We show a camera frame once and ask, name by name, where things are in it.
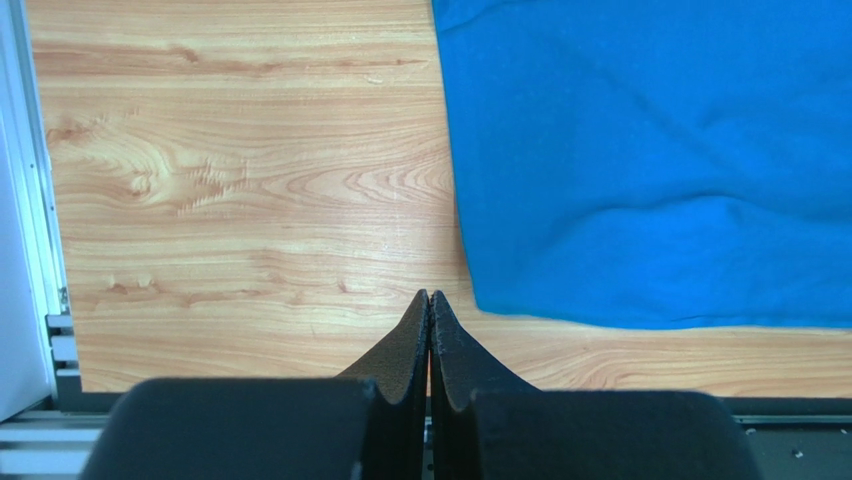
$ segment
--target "wooden table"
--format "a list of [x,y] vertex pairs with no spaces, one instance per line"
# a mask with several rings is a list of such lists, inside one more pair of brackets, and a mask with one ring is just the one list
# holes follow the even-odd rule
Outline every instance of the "wooden table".
[[30,0],[84,388],[333,375],[418,288],[544,388],[852,397],[852,333],[477,311],[427,0]]

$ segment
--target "wooden surface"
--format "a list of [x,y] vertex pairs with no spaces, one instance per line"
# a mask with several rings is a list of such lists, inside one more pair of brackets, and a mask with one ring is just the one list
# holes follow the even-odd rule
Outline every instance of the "wooden surface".
[[545,388],[852,397],[852,334],[484,315],[427,0],[29,0],[84,388],[332,375],[441,288]]

